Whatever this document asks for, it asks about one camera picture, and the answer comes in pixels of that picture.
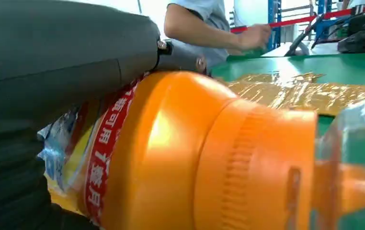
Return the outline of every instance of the person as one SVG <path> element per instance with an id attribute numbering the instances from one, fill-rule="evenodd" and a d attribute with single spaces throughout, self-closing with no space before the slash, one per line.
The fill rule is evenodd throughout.
<path id="1" fill-rule="evenodd" d="M 164 33 L 187 50 L 204 55 L 208 67 L 226 60 L 228 51 L 265 47 L 271 28 L 254 25 L 241 34 L 229 31 L 223 0 L 171 0 L 167 6 Z"/>
<path id="2" fill-rule="evenodd" d="M 350 9 L 357 5 L 365 5 L 365 0 L 343 0 L 342 9 Z"/>

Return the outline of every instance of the orange bottle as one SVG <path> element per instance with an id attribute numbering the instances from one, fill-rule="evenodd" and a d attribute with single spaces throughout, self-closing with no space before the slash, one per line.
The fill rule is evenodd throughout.
<path id="1" fill-rule="evenodd" d="M 134 92 L 110 160 L 85 144 L 106 179 L 91 179 L 99 164 L 84 161 L 70 196 L 106 230 L 307 230 L 314 208 L 322 229 L 336 229 L 365 207 L 364 191 L 342 189 L 365 169 L 315 162 L 316 125 L 314 112 L 269 109 L 199 74 L 153 73 Z M 109 131 L 88 135 L 98 143 Z"/>

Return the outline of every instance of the green table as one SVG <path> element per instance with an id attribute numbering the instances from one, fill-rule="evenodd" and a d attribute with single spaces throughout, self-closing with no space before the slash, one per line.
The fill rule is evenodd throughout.
<path id="1" fill-rule="evenodd" d="M 319 78 L 318 83 L 336 82 L 365 85 L 365 54 L 234 58 L 213 68 L 212 76 L 233 81 L 246 73 L 269 73 L 272 71 L 280 71 L 294 76 L 307 72 L 322 73 L 325 76 Z M 319 117 L 319 135 L 326 132 L 332 120 L 333 117 Z M 365 156 L 346 156 L 344 159 L 346 162 L 365 164 Z M 343 217 L 340 220 L 339 229 L 365 229 L 365 210 Z"/>

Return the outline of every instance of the dark gray machine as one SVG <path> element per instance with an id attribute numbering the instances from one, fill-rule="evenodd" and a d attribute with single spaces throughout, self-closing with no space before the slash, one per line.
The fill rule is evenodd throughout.
<path id="1" fill-rule="evenodd" d="M 0 0 L 0 229 L 95 229 L 51 204 L 36 132 L 146 71 L 205 62 L 159 41 L 145 16 L 53 0 Z"/>

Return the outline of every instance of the blue metal frame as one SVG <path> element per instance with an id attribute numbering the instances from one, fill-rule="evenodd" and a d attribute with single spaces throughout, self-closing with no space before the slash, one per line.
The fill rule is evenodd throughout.
<path id="1" fill-rule="evenodd" d="M 277 2 L 277 14 L 274 13 L 274 2 Z M 281 0 L 268 0 L 268 22 L 281 22 Z M 270 36 L 269 43 L 268 43 L 268 50 L 271 51 L 280 47 L 281 44 L 281 28 L 276 27 L 273 29 L 273 35 Z"/>
<path id="2" fill-rule="evenodd" d="M 318 14 L 328 13 L 332 11 L 332 0 L 319 0 L 318 1 Z M 335 21 L 334 20 L 327 20 L 319 23 L 316 29 L 316 36 L 315 40 L 318 36 L 323 32 L 321 39 L 328 39 L 328 28 L 331 26 Z"/>

